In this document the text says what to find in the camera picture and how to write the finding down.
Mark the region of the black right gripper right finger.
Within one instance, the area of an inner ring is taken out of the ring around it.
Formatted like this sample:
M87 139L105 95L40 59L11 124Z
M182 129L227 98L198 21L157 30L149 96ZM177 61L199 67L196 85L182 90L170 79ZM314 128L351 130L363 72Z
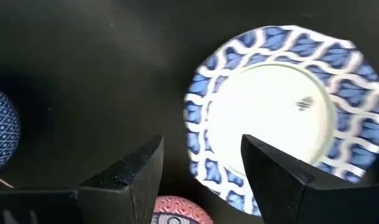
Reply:
M246 178L265 224L379 224L379 184L353 184L249 135Z

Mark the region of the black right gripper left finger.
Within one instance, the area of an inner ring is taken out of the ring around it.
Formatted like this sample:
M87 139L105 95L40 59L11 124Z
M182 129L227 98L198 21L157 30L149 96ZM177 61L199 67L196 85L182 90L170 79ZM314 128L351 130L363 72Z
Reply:
M163 158L154 136L73 189L0 190L0 224L150 224Z

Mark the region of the blue white patterned plate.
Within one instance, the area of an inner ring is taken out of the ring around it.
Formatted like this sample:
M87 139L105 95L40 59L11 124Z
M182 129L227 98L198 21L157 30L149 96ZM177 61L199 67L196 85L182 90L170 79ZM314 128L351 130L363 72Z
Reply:
M265 26L220 46L184 98L192 175L258 216L241 159L243 134L350 182L379 155L379 76L348 40Z

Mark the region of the small red object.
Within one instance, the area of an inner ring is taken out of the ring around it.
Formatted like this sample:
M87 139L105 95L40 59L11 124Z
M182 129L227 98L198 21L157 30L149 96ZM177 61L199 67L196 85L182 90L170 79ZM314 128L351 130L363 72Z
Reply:
M213 220L196 203L166 195L157 197L151 224L213 224Z

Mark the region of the black table mat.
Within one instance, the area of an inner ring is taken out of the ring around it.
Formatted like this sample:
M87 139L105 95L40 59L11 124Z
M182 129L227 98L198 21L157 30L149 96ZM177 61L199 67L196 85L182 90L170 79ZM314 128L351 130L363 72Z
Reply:
M211 53L269 25L350 40L379 74L379 0L0 0L0 89L22 130L0 179L72 188L158 134L161 195L214 224L264 224L191 176L183 109Z

